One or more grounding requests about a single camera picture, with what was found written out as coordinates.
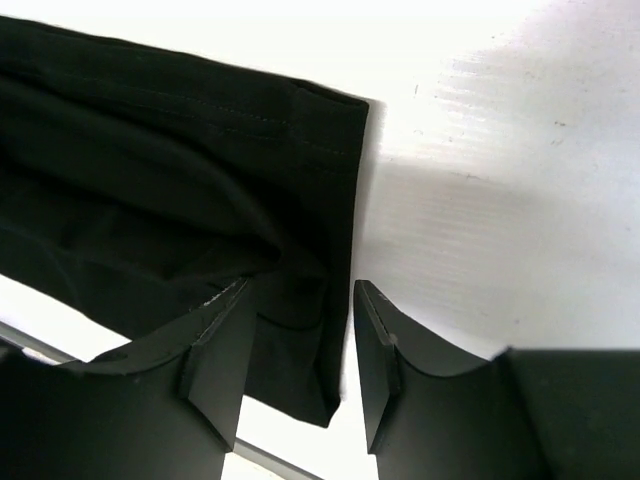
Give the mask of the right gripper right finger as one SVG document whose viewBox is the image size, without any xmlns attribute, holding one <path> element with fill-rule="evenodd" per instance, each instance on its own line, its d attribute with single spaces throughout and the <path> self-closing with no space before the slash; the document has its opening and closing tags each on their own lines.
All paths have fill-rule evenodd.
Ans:
<svg viewBox="0 0 640 480">
<path fill-rule="evenodd" d="M 486 360 L 354 286 L 367 449 L 382 479 L 635 479 L 639 355 L 507 349 Z"/>
</svg>

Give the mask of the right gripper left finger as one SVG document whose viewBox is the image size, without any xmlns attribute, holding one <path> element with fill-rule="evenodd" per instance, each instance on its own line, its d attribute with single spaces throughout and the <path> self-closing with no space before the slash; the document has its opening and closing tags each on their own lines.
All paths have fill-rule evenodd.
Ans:
<svg viewBox="0 0 640 480">
<path fill-rule="evenodd" d="M 5 479 L 217 479 L 235 443 L 252 283 L 84 363 L 1 346 Z"/>
</svg>

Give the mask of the black skirt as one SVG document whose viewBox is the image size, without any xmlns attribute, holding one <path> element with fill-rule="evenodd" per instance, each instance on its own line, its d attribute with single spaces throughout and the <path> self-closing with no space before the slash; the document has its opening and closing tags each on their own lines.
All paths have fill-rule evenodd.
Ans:
<svg viewBox="0 0 640 480">
<path fill-rule="evenodd" d="M 246 392 L 339 403 L 368 104 L 115 38 L 1 21 L 1 272 L 138 339 L 238 278 Z"/>
</svg>

